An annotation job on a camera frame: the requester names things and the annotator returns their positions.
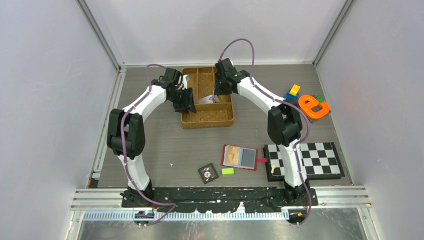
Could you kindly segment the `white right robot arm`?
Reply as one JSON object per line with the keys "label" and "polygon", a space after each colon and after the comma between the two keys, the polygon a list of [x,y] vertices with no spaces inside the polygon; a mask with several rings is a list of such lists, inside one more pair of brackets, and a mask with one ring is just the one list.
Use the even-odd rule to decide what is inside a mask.
{"label": "white right robot arm", "polygon": [[299,205],[305,197],[311,200],[310,186],[302,166],[300,143],[305,115],[293,101],[286,101],[260,85],[253,75],[238,71],[229,58],[215,64],[214,93],[218,96],[241,95],[267,114],[267,134],[277,145],[284,167],[285,198],[291,205]]}

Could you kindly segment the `gold orange credit card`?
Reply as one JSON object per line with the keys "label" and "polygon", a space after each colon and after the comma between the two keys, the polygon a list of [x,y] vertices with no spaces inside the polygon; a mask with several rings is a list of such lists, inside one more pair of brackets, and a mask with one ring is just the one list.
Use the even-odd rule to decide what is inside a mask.
{"label": "gold orange credit card", "polygon": [[238,166],[240,161],[241,148],[238,146],[227,145],[224,153],[224,163],[228,166]]}

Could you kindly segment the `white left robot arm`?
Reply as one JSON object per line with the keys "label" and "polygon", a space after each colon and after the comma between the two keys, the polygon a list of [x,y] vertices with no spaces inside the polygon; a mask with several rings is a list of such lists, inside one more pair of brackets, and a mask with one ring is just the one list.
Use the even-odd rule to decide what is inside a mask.
{"label": "white left robot arm", "polygon": [[123,193],[141,207],[154,202],[152,182],[148,176],[142,152],[146,145],[144,122],[161,104],[169,101],[177,113],[196,113],[190,77],[174,68],[148,83],[146,90],[123,109],[109,113],[106,144],[121,161],[128,181]]}

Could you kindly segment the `red leather card holder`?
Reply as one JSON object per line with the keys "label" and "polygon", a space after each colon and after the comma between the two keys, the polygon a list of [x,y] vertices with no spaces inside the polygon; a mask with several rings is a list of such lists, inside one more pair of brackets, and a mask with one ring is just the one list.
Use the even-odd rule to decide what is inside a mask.
{"label": "red leather card holder", "polygon": [[[224,144],[223,148],[222,148],[222,155],[221,155],[221,166],[223,167],[230,167],[230,168],[237,168],[237,169],[244,169],[244,170],[250,170],[250,171],[256,171],[257,170],[257,165],[258,163],[260,164],[265,164],[267,162],[267,158],[266,157],[258,157],[258,149],[256,148],[250,148],[250,147],[242,147],[242,146],[237,146],[240,147],[240,155],[239,155],[239,164],[238,165],[226,165],[224,163],[224,159],[225,159],[225,151],[226,151],[226,146],[230,145],[230,144]],[[241,152],[243,148],[247,148],[247,149],[255,149],[256,150],[256,161],[255,161],[255,168],[254,169],[248,169],[248,168],[244,168],[241,166]]]}

